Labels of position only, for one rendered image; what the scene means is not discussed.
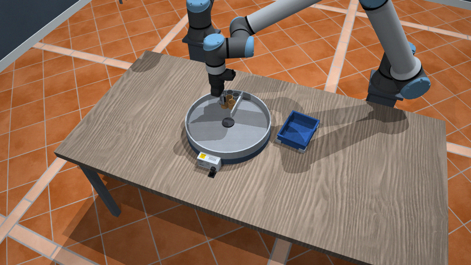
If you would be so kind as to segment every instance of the table leg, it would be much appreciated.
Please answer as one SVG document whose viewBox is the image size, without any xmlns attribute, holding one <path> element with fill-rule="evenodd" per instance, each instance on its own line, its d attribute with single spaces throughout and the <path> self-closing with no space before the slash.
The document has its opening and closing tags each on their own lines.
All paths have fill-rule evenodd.
<svg viewBox="0 0 471 265">
<path fill-rule="evenodd" d="M 118 217 L 119 214 L 121 213 L 121 210 L 119 209 L 116 202 L 113 200 L 113 197 L 111 197 L 110 192 L 106 189 L 105 185 L 103 184 L 103 181 L 101 181 L 98 174 L 95 171 L 91 171 L 82 166 L 80 167 L 80 169 L 83 171 L 85 176 L 87 176 L 91 185 L 98 192 L 98 195 L 100 196 L 102 201 L 105 203 L 106 207 L 108 207 L 108 210 L 110 210 L 111 214 Z"/>
</svg>

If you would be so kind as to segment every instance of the white control box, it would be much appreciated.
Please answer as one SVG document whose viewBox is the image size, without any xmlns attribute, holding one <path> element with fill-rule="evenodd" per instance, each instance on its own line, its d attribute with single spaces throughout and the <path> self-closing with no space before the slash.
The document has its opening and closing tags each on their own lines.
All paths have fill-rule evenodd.
<svg viewBox="0 0 471 265">
<path fill-rule="evenodd" d="M 221 168 L 221 158 L 200 152 L 198 155 L 198 165 L 207 169 L 216 168 L 216 172 Z"/>
</svg>

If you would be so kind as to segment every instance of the wooden table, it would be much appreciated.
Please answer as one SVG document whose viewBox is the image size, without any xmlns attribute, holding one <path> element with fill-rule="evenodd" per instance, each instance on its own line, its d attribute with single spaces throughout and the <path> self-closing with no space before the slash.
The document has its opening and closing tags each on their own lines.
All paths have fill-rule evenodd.
<svg viewBox="0 0 471 265">
<path fill-rule="evenodd" d="M 258 156 L 215 178 L 184 126 L 210 92 L 204 63 L 150 51 L 55 154 L 84 170 L 115 216 L 96 172 L 356 264 L 448 264 L 444 121 L 240 71 L 225 88 L 262 99 L 272 128 Z M 304 154 L 274 142 L 292 110 L 321 121 Z"/>
</svg>

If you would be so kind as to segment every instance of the brown cup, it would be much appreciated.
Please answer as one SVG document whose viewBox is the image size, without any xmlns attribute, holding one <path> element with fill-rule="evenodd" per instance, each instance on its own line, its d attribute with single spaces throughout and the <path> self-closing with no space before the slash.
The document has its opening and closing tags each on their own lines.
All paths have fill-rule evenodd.
<svg viewBox="0 0 471 265">
<path fill-rule="evenodd" d="M 233 99 L 230 99 L 228 102 L 229 102 L 229 109 L 232 109 L 234 105 L 236 104 L 236 101 Z"/>
</svg>

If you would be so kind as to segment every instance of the blue bin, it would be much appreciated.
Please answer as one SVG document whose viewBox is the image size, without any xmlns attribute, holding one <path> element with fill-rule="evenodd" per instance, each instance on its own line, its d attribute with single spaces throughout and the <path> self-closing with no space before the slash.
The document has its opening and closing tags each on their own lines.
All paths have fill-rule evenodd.
<svg viewBox="0 0 471 265">
<path fill-rule="evenodd" d="M 281 127 L 275 141 L 304 153 L 319 122 L 318 119 L 293 110 Z"/>
</svg>

